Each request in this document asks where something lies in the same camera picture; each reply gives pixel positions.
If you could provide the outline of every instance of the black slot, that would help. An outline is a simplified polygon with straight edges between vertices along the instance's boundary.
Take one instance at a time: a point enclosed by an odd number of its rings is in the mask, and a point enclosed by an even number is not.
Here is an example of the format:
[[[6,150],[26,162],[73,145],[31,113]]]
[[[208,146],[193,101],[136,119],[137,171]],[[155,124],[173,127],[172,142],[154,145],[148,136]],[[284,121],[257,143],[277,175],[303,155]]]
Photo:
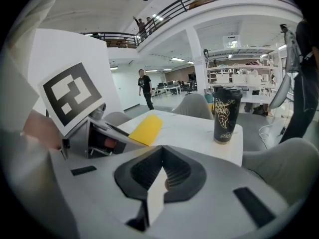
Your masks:
[[[275,215],[269,211],[267,206],[249,188],[235,189],[234,194],[259,228],[275,218]]]
[[[92,171],[95,171],[95,170],[96,170],[96,167],[93,166],[93,165],[90,165],[90,166],[85,166],[85,167],[73,169],[73,170],[71,170],[71,173],[74,176],[77,176],[77,175],[84,174],[84,173],[89,173],[89,172],[92,172]]]

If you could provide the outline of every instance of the man in black t-shirt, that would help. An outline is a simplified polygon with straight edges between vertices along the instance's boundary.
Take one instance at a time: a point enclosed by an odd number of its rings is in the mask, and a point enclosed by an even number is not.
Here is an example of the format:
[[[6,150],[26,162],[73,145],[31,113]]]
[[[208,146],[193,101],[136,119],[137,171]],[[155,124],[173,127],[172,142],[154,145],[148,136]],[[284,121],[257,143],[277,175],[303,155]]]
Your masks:
[[[152,101],[151,101],[151,96],[152,96],[152,83],[151,83],[151,79],[149,78],[149,76],[144,75],[144,70],[140,69],[139,70],[139,81],[138,81],[138,85],[139,85],[139,95],[141,95],[141,89],[143,89],[143,94],[146,100],[146,103],[148,104],[148,107],[150,108],[150,110],[154,110]]]
[[[303,61],[301,72],[294,79],[294,114],[280,142],[302,138],[318,106],[319,38],[305,18],[297,26],[296,40]]]

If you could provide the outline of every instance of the white column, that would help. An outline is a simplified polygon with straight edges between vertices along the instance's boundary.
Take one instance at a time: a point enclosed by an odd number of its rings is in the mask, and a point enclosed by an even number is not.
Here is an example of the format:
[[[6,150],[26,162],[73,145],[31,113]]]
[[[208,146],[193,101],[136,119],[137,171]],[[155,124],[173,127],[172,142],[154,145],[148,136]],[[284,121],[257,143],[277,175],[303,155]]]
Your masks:
[[[197,80],[197,92],[201,95],[204,95],[204,89],[206,89],[206,64],[204,54],[202,48],[200,47],[200,42],[195,28],[192,26],[188,27],[186,29],[186,33],[193,56],[193,63]]]

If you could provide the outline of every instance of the black t-shirt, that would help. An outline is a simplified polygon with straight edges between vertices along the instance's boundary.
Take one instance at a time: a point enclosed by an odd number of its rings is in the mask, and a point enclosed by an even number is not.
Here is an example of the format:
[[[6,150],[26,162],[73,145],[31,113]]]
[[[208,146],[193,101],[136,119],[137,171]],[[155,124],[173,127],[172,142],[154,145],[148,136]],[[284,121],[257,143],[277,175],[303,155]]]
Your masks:
[[[312,51],[312,47],[319,48],[319,38],[313,33],[310,25],[305,21],[301,21],[297,25],[296,40],[300,52],[304,57]],[[309,62],[311,65],[316,66],[314,55],[310,58]]]
[[[139,77],[138,85],[141,86],[141,88],[143,89],[144,95],[151,91],[150,82],[151,82],[151,79],[147,75],[144,75],[142,78]]]

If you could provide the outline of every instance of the yellow sticky note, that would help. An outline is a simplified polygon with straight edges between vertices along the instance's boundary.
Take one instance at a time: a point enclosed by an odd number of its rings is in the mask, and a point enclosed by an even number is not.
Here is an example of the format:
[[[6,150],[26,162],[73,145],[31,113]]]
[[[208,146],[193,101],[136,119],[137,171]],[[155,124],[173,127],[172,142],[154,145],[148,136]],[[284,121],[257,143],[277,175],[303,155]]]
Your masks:
[[[163,121],[159,117],[156,115],[149,115],[129,135],[129,138],[147,146],[151,146],[162,125]]]

